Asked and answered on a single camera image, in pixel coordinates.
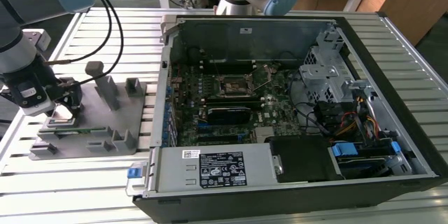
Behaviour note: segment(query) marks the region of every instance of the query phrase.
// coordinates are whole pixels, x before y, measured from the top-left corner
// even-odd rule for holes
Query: motherboard
[[[270,136],[301,135],[290,101],[293,70],[251,62],[173,69],[177,146],[263,143]]]

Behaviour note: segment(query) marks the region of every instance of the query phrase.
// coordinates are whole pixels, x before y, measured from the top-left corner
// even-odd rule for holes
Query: power supply label
[[[203,188],[247,186],[243,152],[201,154],[199,167]]]

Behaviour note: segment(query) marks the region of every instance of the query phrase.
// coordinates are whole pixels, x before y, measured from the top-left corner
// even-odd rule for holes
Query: blue latch
[[[142,168],[130,168],[129,169],[129,178],[142,178],[143,169]]]
[[[333,148],[335,157],[358,155],[358,150],[354,143],[338,143]]]
[[[394,142],[391,143],[391,145],[393,145],[393,148],[394,148],[395,153],[402,152],[402,147],[401,147],[401,145],[399,145],[399,142],[394,141]]]

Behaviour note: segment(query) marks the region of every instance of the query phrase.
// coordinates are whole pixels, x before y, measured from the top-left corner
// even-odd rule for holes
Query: circuit board
[[[177,146],[257,143],[255,129],[273,127],[278,136],[301,135],[301,124],[287,93],[291,70],[254,65],[249,74],[206,74],[201,66],[178,66],[173,78],[178,125]],[[242,110],[234,117],[227,111]],[[222,112],[219,125],[211,112]]]

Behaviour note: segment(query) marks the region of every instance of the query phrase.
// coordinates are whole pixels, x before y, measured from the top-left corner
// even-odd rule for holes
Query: aluminum workbench
[[[154,223],[126,193],[127,169],[149,157],[153,110],[158,87],[162,47],[161,20],[165,14],[213,14],[211,10],[118,8],[126,35],[125,55],[114,70],[117,82],[139,77],[149,83],[139,150],[133,156],[33,161],[30,147],[45,116],[19,112],[0,142],[0,223]],[[294,12],[313,16],[318,12]],[[377,14],[319,12],[345,16],[378,61],[393,85],[448,160],[448,87],[387,18]],[[77,14],[54,52],[53,60],[78,58],[105,40],[107,13],[94,8]],[[89,60],[111,67],[119,52],[119,32]],[[85,80],[87,61],[55,66],[59,77]],[[447,223],[448,189],[411,193],[377,207],[255,217],[207,223]]]

